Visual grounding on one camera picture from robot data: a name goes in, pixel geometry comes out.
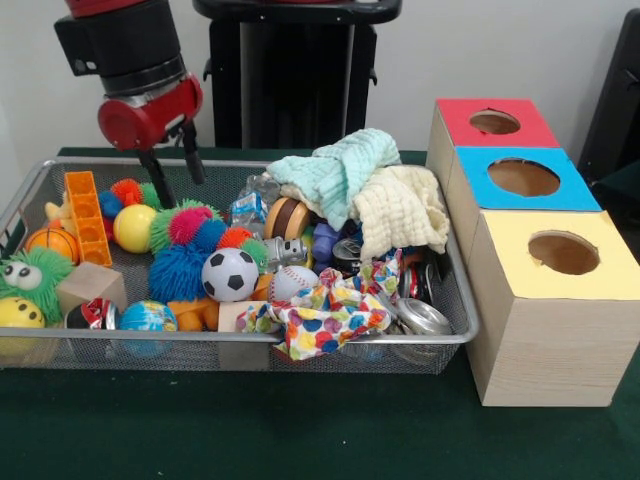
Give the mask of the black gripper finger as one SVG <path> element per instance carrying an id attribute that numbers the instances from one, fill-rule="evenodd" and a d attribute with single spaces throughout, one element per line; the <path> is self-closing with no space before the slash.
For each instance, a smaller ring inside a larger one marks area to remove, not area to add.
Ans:
<path id="1" fill-rule="evenodd" d="M 174 208 L 176 206 L 176 201 L 173 191 L 167 182 L 162 166 L 156 158 L 154 150 L 138 150 L 137 155 L 141 165 L 149 174 L 162 207 L 164 209 Z"/>
<path id="2" fill-rule="evenodd" d="M 206 175 L 199 156 L 196 137 L 197 132 L 195 124 L 192 121 L 185 122 L 182 125 L 182 142 L 186 165 L 193 182 L 195 184 L 203 184 L 205 182 Z"/>

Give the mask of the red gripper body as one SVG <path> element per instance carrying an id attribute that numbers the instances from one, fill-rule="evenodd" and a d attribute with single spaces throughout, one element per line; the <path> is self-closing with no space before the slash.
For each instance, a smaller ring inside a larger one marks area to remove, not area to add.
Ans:
<path id="1" fill-rule="evenodd" d="M 144 94 L 106 99 L 98 124 L 108 142 L 120 151 L 147 151 L 192 122 L 203 103 L 198 79 L 182 79 Z"/>

